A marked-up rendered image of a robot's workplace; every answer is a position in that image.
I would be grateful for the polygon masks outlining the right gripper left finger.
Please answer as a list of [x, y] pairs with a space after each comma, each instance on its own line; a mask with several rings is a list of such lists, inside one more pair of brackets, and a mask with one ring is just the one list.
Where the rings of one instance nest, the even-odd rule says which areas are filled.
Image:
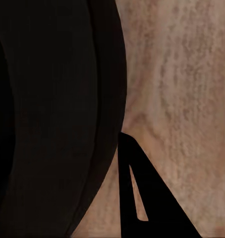
[[15, 132], [9, 135], [0, 136], [0, 189], [12, 170], [14, 150], [15, 150]]

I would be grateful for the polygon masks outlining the cauldron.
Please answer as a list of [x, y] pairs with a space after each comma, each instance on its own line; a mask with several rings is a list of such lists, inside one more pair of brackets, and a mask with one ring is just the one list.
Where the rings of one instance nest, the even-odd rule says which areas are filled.
[[115, 0], [0, 0], [0, 238], [70, 238], [118, 146], [127, 65]]

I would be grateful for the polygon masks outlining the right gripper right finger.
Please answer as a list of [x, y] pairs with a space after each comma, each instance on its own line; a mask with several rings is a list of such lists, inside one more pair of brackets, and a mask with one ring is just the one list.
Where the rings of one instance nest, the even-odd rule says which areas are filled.
[[[121, 238], [202, 238], [137, 141], [118, 133]], [[129, 165], [149, 221], [137, 218]]]

